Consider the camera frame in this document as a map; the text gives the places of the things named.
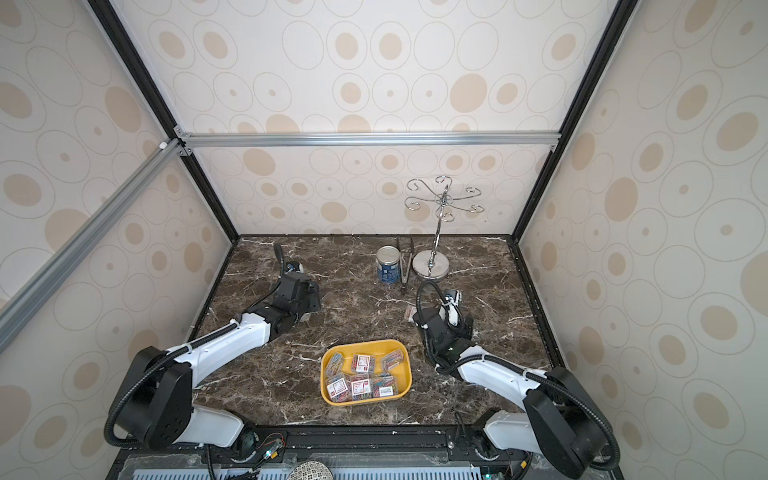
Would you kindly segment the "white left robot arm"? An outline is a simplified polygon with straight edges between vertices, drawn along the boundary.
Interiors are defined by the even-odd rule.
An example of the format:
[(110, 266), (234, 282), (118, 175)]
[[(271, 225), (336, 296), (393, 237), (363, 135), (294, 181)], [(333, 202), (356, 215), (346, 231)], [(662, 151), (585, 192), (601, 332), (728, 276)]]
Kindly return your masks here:
[(254, 426), (238, 414), (195, 404), (193, 390), (221, 367), (289, 332), (320, 308), (317, 282), (300, 271), (286, 272), (264, 298), (226, 326), (168, 350), (142, 349), (109, 408), (105, 441), (118, 448), (152, 450), (202, 444), (228, 449), (241, 460), (249, 458), (258, 440)]

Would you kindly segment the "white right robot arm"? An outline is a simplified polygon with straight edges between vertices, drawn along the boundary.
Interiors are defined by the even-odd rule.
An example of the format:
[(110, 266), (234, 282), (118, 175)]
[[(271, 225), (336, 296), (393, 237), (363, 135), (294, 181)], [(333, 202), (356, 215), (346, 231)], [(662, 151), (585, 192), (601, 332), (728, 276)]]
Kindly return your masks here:
[(618, 467), (621, 450), (613, 427), (569, 370), (524, 368), (487, 352), (464, 323), (450, 321), (445, 307), (417, 306), (413, 322), (438, 373), (481, 386), (521, 409), (499, 410), (480, 422), (480, 440), (492, 450), (539, 454), (571, 479), (588, 469)]

